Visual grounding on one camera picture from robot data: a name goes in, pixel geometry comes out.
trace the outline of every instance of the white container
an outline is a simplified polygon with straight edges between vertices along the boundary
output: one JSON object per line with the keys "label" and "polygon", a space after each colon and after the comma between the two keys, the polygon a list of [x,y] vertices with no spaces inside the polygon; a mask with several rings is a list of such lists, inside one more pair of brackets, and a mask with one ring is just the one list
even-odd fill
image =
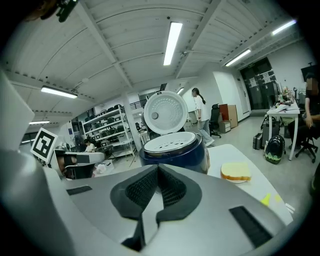
{"label": "white container", "polygon": [[104,160],[102,162],[98,162],[94,165],[94,167],[96,168],[95,173],[97,175],[109,175],[115,168],[112,160]]}

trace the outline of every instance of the bread slice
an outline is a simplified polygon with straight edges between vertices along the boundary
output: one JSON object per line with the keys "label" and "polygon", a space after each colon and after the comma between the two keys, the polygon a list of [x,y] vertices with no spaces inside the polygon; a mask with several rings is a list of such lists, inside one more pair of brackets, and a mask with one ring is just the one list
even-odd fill
{"label": "bread slice", "polygon": [[229,162],[221,166],[221,177],[231,181],[250,181],[251,173],[246,162]]}

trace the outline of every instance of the ceiling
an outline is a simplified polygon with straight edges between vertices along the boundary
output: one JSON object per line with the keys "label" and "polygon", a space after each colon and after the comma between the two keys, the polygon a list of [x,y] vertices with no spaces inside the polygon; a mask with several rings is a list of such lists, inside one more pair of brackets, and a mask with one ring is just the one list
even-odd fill
{"label": "ceiling", "polygon": [[[296,28],[270,36],[289,20],[270,0],[81,0],[64,23],[54,15],[21,23],[1,64],[38,111],[35,121],[65,123],[125,90],[194,79],[207,62],[224,65],[250,48],[240,68],[300,39]],[[170,22],[183,26],[171,65],[163,66]],[[79,97],[42,93],[42,85]]]}

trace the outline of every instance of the open lid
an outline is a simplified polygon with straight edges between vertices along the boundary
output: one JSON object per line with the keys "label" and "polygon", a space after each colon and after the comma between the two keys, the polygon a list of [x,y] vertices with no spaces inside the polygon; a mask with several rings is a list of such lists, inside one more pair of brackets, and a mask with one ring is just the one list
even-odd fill
{"label": "open lid", "polygon": [[163,90],[152,95],[146,102],[143,117],[147,126],[155,133],[175,133],[186,123],[188,107],[180,95]]}

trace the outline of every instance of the rice cooker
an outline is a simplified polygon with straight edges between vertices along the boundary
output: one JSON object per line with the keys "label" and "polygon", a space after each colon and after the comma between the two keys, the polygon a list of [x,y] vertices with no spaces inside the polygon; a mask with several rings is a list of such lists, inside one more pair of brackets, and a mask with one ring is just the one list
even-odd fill
{"label": "rice cooker", "polygon": [[175,92],[159,91],[146,102],[143,117],[146,125],[160,137],[143,145],[139,152],[141,164],[169,164],[199,173],[207,173],[210,167],[208,149],[203,138],[181,131],[187,121],[188,107]]}

